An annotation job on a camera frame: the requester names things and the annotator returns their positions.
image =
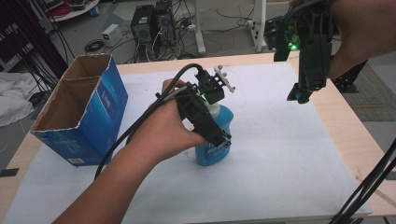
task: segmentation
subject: floor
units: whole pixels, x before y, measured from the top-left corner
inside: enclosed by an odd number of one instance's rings
[[[116,4],[101,3],[99,4],[100,15],[92,17],[90,13],[85,13],[77,18],[58,23],[70,49],[74,55],[86,54],[84,47],[94,39],[101,39],[101,33],[112,23],[120,25],[123,39],[116,48],[104,48],[94,53],[112,53],[116,63],[128,63],[134,56],[135,43],[131,39],[129,23],[132,19],[133,10],[136,5],[144,5],[153,1],[118,1]],[[223,15],[246,17],[252,6],[241,7],[220,7],[219,12]],[[267,8],[267,18],[273,18],[277,15],[283,15],[288,10],[286,4],[270,4]],[[182,4],[180,9],[175,13],[175,17],[180,19],[194,14],[192,1],[187,1],[187,5]],[[249,30],[245,28],[232,29],[227,32],[219,30],[228,30],[237,26],[239,19],[230,19],[221,17],[215,8],[207,7],[200,11],[203,15],[204,41],[206,54],[201,57],[217,57],[226,55],[241,55],[256,53],[253,49],[253,41],[249,35]],[[65,51],[59,36],[52,32],[50,35],[52,43],[58,48],[61,54],[66,58],[68,63],[72,62],[72,54]],[[190,53],[190,57],[199,56],[194,40],[193,33],[187,32],[183,37],[185,50]],[[336,52],[340,43],[334,41],[333,51]],[[180,49],[175,47],[173,52],[177,54]],[[171,50],[166,52],[163,59],[173,60],[174,53]],[[375,57],[369,60],[369,64],[377,74],[388,84],[389,88],[396,93],[396,52]],[[18,64],[11,72],[25,72],[25,68]],[[21,140],[29,132],[34,119],[31,115],[18,122],[12,123],[6,127],[0,127],[0,171],[6,169],[7,164],[15,153],[15,150],[21,143]],[[396,122],[363,122],[364,126],[373,136],[379,146],[385,151],[390,146],[396,134]],[[389,223],[396,223],[396,217],[388,217]],[[304,223],[327,223],[324,222],[304,222]],[[366,218],[362,223],[382,224],[387,223],[382,217]]]

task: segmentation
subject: white cloth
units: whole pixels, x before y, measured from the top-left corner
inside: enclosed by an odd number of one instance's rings
[[[29,73],[0,73],[0,127],[16,122],[33,112],[28,100],[38,92]]]

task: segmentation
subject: spray bottle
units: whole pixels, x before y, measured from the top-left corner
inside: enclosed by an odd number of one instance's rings
[[[218,103],[214,103],[213,105],[206,104],[206,107],[220,128],[224,132],[231,134],[230,123],[233,120],[233,112],[226,106],[219,105]],[[203,145],[195,148],[195,156],[200,165],[213,165],[227,156],[230,147],[224,145],[215,147],[213,144],[205,142]]]

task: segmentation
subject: wooden table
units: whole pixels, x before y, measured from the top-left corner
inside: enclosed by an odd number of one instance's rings
[[[125,64],[119,65],[118,69],[122,75],[125,75],[177,71],[187,63],[213,67],[218,64],[248,65],[272,62],[273,54],[254,54],[159,62],[151,63],[149,66],[147,63]],[[290,55],[289,63],[297,74],[297,52]],[[355,177],[357,183],[360,183],[375,167],[384,154],[383,151],[331,82],[328,82],[328,86],[323,90],[315,92],[311,96],[311,101],[339,149],[350,173]],[[17,192],[18,185],[40,146],[41,142],[28,133],[7,167],[8,169],[20,168],[18,174],[13,177],[0,178],[0,220],[4,219]],[[396,182],[385,180],[368,202],[373,209],[371,217],[396,216]]]

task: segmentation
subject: cardboard box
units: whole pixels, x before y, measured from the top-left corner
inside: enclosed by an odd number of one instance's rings
[[[97,165],[117,140],[128,94],[109,54],[79,56],[31,133],[75,166]]]

